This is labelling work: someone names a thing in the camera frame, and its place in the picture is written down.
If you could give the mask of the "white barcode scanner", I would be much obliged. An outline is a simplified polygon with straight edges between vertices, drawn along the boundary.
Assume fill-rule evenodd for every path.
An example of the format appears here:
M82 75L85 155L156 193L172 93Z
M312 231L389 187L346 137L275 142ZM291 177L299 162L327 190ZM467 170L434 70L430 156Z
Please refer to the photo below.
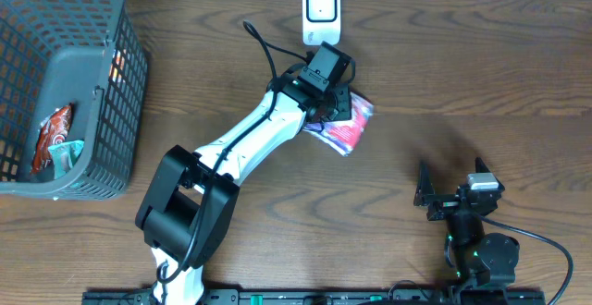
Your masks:
M341 34L341 0L302 0L302 41L336 45Z

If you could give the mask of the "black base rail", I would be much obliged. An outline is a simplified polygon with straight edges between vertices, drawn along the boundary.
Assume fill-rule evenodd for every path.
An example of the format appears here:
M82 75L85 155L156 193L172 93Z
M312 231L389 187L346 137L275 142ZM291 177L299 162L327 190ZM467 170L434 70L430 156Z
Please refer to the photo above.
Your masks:
M151 289L128 292L85 292L82 305L150 305L157 302ZM450 304L449 299L432 296L428 291L399 288L381 291L307 291L271 292L210 289L197 301L198 305L355 305L355 304ZM526 289L502 292L465 292L462 304L544 305L540 291Z

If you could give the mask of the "orange tissue pack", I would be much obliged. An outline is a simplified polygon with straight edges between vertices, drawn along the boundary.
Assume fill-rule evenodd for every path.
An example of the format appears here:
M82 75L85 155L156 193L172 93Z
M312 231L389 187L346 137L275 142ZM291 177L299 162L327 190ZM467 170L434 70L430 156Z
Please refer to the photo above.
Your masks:
M109 78L117 84L124 82L123 74L126 66L127 51L116 50L112 57Z

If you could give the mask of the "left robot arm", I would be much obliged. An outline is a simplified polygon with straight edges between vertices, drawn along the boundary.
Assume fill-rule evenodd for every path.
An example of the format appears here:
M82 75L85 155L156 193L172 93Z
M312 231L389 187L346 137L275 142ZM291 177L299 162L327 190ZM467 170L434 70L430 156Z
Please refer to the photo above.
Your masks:
M241 184L308 123L352 117L348 83L304 69L269 83L262 101L229 132L162 158L135 217L156 261L155 304L195 304L203 268L228 233Z

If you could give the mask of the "grey plastic mesh basket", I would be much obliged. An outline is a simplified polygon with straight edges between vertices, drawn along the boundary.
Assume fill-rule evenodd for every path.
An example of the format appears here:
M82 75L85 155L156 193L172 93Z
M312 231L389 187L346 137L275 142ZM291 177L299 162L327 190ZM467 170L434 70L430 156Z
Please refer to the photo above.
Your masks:
M49 200L103 201L130 181L148 62L126 0L1 0L1 190ZM124 82L109 78L127 51ZM31 162L44 120L73 105L78 162L55 179Z

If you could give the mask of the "red purple noodle packet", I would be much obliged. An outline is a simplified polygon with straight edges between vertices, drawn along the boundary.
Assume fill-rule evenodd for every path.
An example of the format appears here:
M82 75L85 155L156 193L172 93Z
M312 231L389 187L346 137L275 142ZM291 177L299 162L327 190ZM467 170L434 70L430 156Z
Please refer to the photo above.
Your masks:
M347 156L354 150L370 117L374 114L374 106L367 99L355 92L351 92L350 96L350 120L309 123L303 128L342 156Z

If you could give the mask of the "teal snack packet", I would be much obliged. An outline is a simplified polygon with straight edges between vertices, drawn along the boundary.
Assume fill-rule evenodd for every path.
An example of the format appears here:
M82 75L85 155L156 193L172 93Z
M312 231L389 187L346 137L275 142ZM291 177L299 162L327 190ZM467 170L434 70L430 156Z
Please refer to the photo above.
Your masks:
M84 147L83 140L66 141L48 148L54 167L54 178L69 172L78 162Z

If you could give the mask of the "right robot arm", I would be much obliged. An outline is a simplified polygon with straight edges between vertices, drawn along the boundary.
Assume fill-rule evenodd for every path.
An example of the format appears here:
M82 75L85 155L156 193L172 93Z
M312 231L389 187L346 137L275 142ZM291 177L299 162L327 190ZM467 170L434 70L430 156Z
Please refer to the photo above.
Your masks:
M457 271L450 287L456 303L481 293L504 293L515 281L520 245L515 238L485 232L483 218L498 208L505 187L479 157L475 171L453 194L437 194L426 163L419 166L413 205L426 207L426 219L446 223L445 258Z

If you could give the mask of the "orange-brown snack bar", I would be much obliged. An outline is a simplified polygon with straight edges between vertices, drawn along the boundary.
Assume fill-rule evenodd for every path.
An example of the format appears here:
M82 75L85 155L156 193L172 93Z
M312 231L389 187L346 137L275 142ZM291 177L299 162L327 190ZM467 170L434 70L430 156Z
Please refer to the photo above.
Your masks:
M35 153L31 162L32 175L36 175L53 163L49 148L66 141L73 117L73 105L67 104L56 109L42 123Z

